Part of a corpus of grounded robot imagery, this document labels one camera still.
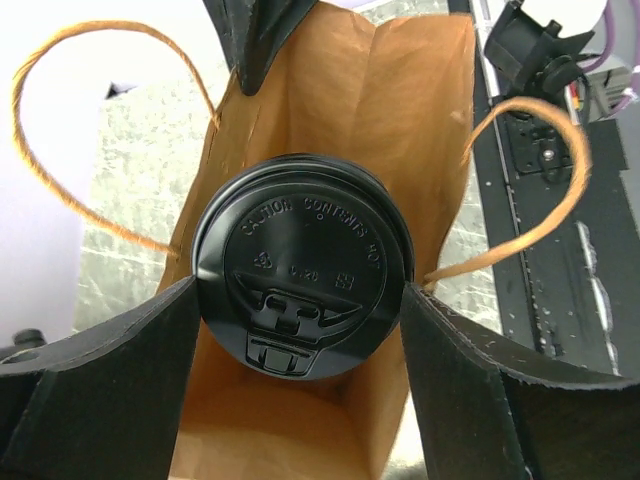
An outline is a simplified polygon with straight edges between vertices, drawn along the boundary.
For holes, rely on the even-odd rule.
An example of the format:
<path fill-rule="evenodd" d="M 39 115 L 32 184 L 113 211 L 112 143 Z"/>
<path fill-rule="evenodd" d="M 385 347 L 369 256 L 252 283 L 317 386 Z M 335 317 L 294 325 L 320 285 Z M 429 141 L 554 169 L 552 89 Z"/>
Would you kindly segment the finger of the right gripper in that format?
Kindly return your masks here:
<path fill-rule="evenodd" d="M 246 96 L 260 90 L 289 36 L 317 0 L 204 0 L 229 69 Z"/>

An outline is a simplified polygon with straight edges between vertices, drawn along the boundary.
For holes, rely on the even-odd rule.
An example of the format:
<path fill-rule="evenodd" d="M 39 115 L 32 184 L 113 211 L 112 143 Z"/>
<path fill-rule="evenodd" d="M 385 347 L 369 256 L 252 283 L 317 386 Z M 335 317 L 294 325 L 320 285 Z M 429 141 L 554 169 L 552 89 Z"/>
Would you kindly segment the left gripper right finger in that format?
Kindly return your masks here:
<path fill-rule="evenodd" d="M 431 479 L 635 479 L 639 384 L 553 360 L 409 284 L 400 311 Z"/>

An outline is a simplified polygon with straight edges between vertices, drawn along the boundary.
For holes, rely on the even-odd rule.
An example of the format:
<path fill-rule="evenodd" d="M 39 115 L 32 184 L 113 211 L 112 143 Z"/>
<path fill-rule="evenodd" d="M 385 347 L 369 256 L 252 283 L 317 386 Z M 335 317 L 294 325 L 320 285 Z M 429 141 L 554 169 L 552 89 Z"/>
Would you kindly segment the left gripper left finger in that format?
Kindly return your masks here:
<path fill-rule="evenodd" d="M 187 277 L 3 363 L 2 478 L 167 478 L 199 326 Z"/>

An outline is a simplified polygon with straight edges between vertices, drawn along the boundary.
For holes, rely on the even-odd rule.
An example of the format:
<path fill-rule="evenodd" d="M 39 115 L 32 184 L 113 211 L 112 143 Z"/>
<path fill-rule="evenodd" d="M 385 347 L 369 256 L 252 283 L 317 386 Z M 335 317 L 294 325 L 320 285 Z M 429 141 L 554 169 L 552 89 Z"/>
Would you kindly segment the brown paper bag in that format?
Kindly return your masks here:
<path fill-rule="evenodd" d="M 288 154 L 326 155 L 372 173 L 410 234 L 413 279 L 436 281 L 491 266 L 551 233 L 582 196 L 588 140 L 562 110 L 514 98 L 498 113 L 526 111 L 552 124 L 574 161 L 569 190 L 536 227 L 466 262 L 440 268 L 458 214 L 470 152 L 483 131 L 473 114 L 475 31 L 467 15 L 414 16 L 374 25 L 317 2 L 276 55 L 253 96 L 233 71 L 211 119 L 198 172 L 169 243 L 89 210 L 38 162 L 20 124 L 14 141 L 33 173 L 72 210 L 113 234 L 166 254 L 158 294 L 192 277 L 196 227 L 213 195 L 251 167 Z M 202 319 L 167 478 L 378 479 L 412 400 L 400 310 L 390 335 L 362 364 L 311 381 L 258 372 L 237 361 Z"/>

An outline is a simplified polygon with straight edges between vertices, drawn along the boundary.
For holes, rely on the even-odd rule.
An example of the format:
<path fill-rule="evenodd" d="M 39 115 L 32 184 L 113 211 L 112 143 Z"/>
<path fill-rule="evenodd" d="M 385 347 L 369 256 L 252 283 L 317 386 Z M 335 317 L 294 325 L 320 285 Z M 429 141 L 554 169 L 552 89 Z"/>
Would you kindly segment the black plastic cup lid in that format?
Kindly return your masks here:
<path fill-rule="evenodd" d="M 192 271 L 221 347 L 311 381 L 366 361 L 395 328 L 415 272 L 407 225 L 365 168 L 288 154 L 229 180 L 196 227 Z"/>

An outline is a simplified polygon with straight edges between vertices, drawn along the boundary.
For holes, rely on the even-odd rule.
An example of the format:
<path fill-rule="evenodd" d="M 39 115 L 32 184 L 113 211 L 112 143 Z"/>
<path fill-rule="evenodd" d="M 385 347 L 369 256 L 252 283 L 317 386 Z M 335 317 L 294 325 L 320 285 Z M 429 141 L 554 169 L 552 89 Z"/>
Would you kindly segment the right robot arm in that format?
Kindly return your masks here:
<path fill-rule="evenodd" d="M 206 1 L 227 65 L 241 91 L 260 90 L 277 53 L 316 3 L 314 1 Z M 580 74 L 578 57 L 593 37 L 591 27 L 562 38 L 565 24 L 546 25 L 525 9 L 528 1 L 509 1 L 490 29 L 484 55 L 506 78 L 513 94 L 555 100 Z"/>

